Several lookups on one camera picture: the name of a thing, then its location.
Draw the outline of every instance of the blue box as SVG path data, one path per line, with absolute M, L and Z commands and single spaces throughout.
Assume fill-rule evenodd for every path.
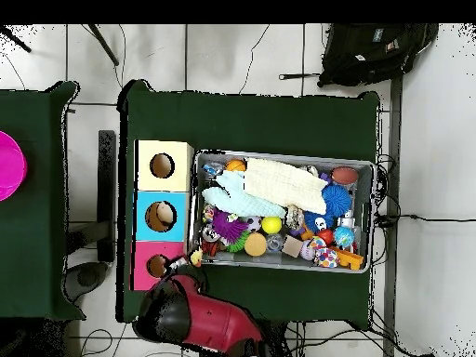
M 154 231 L 145 221 L 146 211 L 153 203 L 170 203 L 176 211 L 177 220 L 168 231 Z M 137 241 L 183 242 L 187 239 L 189 222 L 189 194 L 187 192 L 138 192 Z

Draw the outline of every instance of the light blue cloth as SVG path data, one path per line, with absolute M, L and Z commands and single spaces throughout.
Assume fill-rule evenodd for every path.
M 216 208 L 239 217 L 285 217 L 281 206 L 245 192 L 245 172 L 224 170 L 216 177 L 217 183 L 224 188 L 208 188 L 202 191 L 205 200 Z

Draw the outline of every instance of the dark green table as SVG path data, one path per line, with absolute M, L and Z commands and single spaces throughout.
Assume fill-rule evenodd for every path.
M 0 130 L 20 145 L 28 174 L 0 202 L 0 317 L 80 319 L 62 294 L 66 256 L 61 122 L 77 84 L 0 90 Z
M 116 315 L 130 322 L 143 292 L 128 290 L 134 139 L 186 141 L 223 149 L 375 162 L 379 100 L 159 93 L 145 81 L 122 91 L 119 150 L 119 240 Z M 351 320 L 368 326 L 370 271 L 363 274 L 204 266 L 209 294 L 248 308 L 256 318 Z

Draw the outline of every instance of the pink bowl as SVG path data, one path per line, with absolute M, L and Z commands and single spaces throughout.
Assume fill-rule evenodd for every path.
M 0 131 L 0 201 L 11 196 L 26 176 L 26 159 L 19 144 Z

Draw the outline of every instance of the bag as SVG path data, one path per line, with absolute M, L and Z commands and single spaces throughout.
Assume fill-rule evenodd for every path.
M 375 84 L 408 73 L 438 23 L 333 23 L 318 87 Z

